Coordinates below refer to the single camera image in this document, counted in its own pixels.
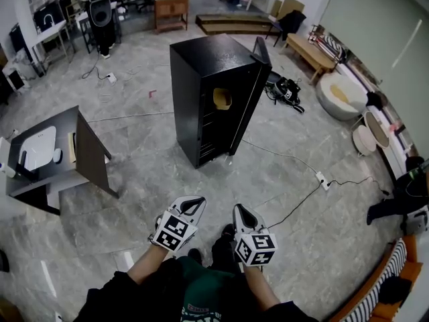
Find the white cube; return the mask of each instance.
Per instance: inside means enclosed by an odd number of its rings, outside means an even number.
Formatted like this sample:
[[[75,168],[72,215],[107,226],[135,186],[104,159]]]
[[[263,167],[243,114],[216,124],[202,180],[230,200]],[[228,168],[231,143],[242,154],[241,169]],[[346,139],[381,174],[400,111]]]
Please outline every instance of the white cube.
[[[177,252],[197,230],[197,227],[189,224],[183,218],[166,211],[152,242],[172,252]]]
[[[263,266],[278,249],[273,233],[243,233],[237,236],[235,252],[246,266]]]

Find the white stool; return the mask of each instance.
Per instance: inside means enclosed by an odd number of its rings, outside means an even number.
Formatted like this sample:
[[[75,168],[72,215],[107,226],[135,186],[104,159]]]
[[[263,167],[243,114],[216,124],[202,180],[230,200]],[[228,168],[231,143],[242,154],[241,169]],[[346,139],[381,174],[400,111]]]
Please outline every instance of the white stool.
[[[362,155],[368,156],[374,152],[377,144],[371,130],[366,126],[360,125],[352,134],[353,142],[359,152],[359,157]]]

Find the white sink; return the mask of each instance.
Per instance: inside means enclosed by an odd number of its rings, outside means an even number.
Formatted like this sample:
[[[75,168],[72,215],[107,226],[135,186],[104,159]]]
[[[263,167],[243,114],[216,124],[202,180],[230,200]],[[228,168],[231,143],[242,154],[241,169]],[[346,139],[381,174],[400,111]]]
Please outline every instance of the white sink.
[[[26,139],[19,151],[19,163],[22,161],[22,153],[25,150],[24,167],[28,170],[34,170],[51,162],[55,150],[56,128],[50,126],[45,130]]]

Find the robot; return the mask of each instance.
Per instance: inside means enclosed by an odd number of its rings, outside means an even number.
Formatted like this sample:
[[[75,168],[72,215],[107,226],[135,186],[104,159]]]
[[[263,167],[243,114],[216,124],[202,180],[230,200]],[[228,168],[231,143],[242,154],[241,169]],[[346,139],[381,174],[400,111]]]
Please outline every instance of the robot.
[[[177,198],[156,221],[152,242],[177,252],[198,230],[197,224],[206,207],[199,196]],[[237,245],[235,253],[246,266],[264,266],[278,249],[275,235],[265,227],[263,218],[254,210],[235,205],[233,223]]]

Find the green shirt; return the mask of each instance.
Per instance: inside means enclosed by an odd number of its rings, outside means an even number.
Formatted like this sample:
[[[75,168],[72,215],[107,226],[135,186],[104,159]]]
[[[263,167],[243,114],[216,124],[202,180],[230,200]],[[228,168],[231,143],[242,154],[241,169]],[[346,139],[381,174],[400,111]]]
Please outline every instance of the green shirt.
[[[234,274],[202,267],[188,256],[183,256],[178,261],[183,267],[186,285],[182,322],[220,322],[221,289]]]

